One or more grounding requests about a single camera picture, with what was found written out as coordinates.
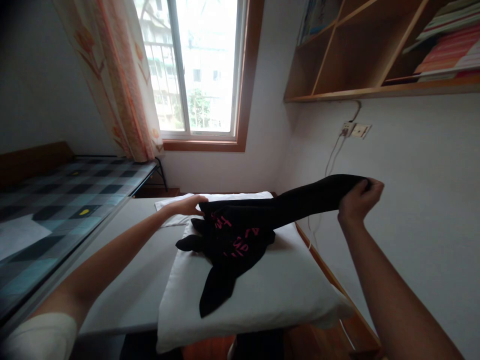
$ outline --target hand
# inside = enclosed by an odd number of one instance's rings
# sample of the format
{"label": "hand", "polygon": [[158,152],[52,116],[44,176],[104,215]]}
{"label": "hand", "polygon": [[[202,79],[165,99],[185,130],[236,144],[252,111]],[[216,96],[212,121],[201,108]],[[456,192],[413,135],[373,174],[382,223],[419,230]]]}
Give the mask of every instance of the hand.
{"label": "hand", "polygon": [[338,212],[340,225],[363,224],[369,211],[379,202],[384,184],[370,177],[368,179],[371,182],[370,190],[364,192],[368,181],[362,180],[341,200]]}
{"label": "hand", "polygon": [[171,202],[165,206],[168,208],[173,214],[180,214],[180,215],[199,215],[205,216],[203,212],[196,209],[198,203],[205,203],[209,201],[205,196],[201,195],[193,195],[187,197],[185,199]]}

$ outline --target wooden window frame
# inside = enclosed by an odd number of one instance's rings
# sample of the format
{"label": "wooden window frame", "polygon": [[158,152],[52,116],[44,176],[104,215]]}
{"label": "wooden window frame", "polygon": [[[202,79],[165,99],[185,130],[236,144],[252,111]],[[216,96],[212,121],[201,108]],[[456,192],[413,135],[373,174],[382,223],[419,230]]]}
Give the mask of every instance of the wooden window frame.
{"label": "wooden window frame", "polygon": [[163,140],[166,151],[200,151],[244,153],[247,145],[250,109],[254,92],[255,71],[259,54],[260,33],[264,14],[264,0],[248,0],[246,10],[245,41],[241,71],[239,107],[236,119],[235,141]]}

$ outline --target window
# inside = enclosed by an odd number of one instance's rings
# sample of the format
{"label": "window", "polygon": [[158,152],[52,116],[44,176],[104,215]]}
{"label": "window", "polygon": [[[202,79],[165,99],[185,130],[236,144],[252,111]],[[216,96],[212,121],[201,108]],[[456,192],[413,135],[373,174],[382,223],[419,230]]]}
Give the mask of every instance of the window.
{"label": "window", "polygon": [[162,95],[159,94],[159,93],[154,93],[153,94],[153,97],[155,99],[155,104],[159,104],[159,105],[162,105],[163,104],[163,101],[162,101]]}
{"label": "window", "polygon": [[198,83],[202,81],[202,71],[200,69],[193,69],[193,81]]}
{"label": "window", "polygon": [[155,67],[155,61],[148,59],[148,68],[150,69],[150,75],[157,76],[157,68]]}
{"label": "window", "polygon": [[[206,151],[217,151],[214,142],[228,145],[226,151],[244,151],[263,1],[166,0],[163,7],[162,0],[133,3],[152,87],[161,93],[155,103],[162,104],[156,111],[165,149],[194,150],[177,143],[195,141]],[[158,10],[155,16],[149,8]],[[202,78],[202,72],[212,77]]]}

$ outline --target black pants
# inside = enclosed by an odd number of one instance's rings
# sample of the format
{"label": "black pants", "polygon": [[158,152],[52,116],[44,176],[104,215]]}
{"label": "black pants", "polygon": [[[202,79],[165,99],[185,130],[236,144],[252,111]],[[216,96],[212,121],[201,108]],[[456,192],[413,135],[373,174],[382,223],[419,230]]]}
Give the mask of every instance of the black pants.
{"label": "black pants", "polygon": [[[120,360],[183,360],[182,351],[176,348],[158,355],[155,351],[156,331],[145,331],[125,336]],[[236,336],[234,360],[284,360],[283,329],[248,332]]]}

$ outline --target checkered mattress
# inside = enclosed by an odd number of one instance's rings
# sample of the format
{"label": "checkered mattress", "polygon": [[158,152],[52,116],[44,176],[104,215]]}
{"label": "checkered mattress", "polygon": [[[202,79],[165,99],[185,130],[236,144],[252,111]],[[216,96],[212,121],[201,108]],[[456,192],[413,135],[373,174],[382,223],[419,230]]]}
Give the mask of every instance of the checkered mattress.
{"label": "checkered mattress", "polygon": [[155,167],[117,157],[76,157],[0,192],[0,222],[33,214],[52,233],[0,262],[0,318],[36,290]]}

